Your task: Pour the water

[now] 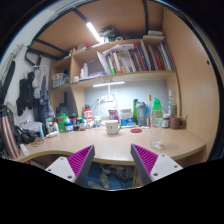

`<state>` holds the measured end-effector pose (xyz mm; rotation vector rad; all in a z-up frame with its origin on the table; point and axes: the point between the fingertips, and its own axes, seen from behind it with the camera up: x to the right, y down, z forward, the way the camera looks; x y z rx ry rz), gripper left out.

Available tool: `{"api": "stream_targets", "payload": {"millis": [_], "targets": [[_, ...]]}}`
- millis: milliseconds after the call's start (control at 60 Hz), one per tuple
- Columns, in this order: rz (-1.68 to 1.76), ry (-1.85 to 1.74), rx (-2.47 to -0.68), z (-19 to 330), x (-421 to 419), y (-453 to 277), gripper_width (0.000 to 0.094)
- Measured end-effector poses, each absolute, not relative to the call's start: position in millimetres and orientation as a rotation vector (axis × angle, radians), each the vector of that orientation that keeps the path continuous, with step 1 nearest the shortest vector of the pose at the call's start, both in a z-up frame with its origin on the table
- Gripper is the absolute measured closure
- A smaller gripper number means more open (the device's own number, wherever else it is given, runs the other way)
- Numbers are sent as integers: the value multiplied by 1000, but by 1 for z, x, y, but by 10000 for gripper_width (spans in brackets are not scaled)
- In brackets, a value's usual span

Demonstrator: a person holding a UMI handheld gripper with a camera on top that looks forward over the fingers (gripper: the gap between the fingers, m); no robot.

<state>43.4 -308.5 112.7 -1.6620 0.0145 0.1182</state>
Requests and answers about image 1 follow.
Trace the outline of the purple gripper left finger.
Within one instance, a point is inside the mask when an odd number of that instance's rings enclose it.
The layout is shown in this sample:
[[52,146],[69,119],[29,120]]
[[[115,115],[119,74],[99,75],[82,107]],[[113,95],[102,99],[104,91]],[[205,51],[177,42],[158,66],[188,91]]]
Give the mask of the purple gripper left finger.
[[95,148],[90,145],[69,157],[59,157],[46,168],[46,171],[83,186],[94,155]]

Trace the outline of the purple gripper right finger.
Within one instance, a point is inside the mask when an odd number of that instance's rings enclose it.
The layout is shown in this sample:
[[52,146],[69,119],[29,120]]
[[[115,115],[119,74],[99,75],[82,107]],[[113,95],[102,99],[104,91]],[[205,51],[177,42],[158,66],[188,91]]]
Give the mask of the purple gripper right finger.
[[131,155],[144,185],[182,169],[182,167],[168,155],[157,155],[136,144],[131,145]]

